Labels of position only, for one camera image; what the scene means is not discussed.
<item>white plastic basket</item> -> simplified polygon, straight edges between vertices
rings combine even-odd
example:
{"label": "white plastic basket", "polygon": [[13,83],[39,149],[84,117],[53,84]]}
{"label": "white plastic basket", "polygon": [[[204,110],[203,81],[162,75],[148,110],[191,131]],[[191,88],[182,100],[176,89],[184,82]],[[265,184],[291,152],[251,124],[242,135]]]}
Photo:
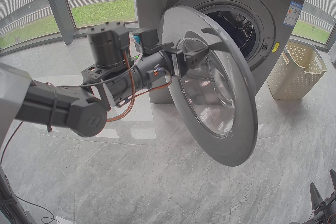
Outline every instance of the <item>white plastic basket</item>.
{"label": "white plastic basket", "polygon": [[302,99],[327,71],[313,45],[288,42],[267,78],[275,99]]}

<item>marble floor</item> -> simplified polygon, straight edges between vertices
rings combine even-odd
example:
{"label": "marble floor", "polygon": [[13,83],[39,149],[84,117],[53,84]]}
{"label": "marble floor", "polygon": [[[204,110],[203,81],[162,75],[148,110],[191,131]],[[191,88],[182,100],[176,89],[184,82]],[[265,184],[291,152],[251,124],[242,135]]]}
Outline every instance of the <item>marble floor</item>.
{"label": "marble floor", "polygon": [[[259,133],[254,153],[238,167],[212,160],[173,105],[143,95],[130,115],[97,137],[23,123],[6,151],[3,170],[15,193],[45,206],[62,224],[288,224],[311,214],[309,185],[333,191],[336,169],[336,69],[297,101],[256,96]],[[81,83],[93,63],[87,40],[43,45],[0,58],[43,82]],[[11,134],[19,124],[14,121]],[[44,210],[23,203],[32,216]]]}

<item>washing machine door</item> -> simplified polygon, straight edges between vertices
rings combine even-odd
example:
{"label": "washing machine door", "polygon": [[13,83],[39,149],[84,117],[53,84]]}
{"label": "washing machine door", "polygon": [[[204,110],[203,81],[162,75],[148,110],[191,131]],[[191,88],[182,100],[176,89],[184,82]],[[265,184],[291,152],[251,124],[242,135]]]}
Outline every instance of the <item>washing machine door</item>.
{"label": "washing machine door", "polygon": [[252,154],[258,133],[254,80],[243,55],[210,17],[186,6],[168,9],[158,29],[162,42],[184,52],[209,48],[195,69],[169,86],[189,131],[208,155],[238,166]]}

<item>yellow label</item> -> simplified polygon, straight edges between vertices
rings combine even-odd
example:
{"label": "yellow label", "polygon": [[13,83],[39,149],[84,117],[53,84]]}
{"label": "yellow label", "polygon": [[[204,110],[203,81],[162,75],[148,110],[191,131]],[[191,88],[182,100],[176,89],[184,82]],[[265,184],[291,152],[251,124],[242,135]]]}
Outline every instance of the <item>yellow label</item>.
{"label": "yellow label", "polygon": [[275,43],[275,46],[274,46],[274,49],[272,49],[272,52],[275,52],[278,49],[279,45],[280,43]]}

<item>grass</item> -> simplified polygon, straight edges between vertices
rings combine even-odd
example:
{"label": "grass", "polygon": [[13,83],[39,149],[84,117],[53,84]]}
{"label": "grass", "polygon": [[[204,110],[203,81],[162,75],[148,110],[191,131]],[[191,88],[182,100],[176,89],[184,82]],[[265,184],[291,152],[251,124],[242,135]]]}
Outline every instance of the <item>grass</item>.
{"label": "grass", "polygon": [[4,36],[1,36],[0,48],[4,49],[15,44],[15,37],[20,37],[21,41],[26,41],[58,31],[54,16],[47,16],[23,27],[16,28],[13,31],[6,33]]}
{"label": "grass", "polygon": [[105,21],[134,21],[133,0],[115,0],[71,9],[77,27],[96,25]]}
{"label": "grass", "polygon": [[[105,21],[134,21],[133,0],[115,0],[71,9],[77,27],[96,25]],[[0,37],[0,48],[4,49],[15,44],[15,37],[20,41],[56,33],[59,29],[53,15],[38,19],[28,25],[14,29]]]}
{"label": "grass", "polygon": [[330,32],[318,28],[315,25],[298,20],[292,34],[325,44],[328,40]]}

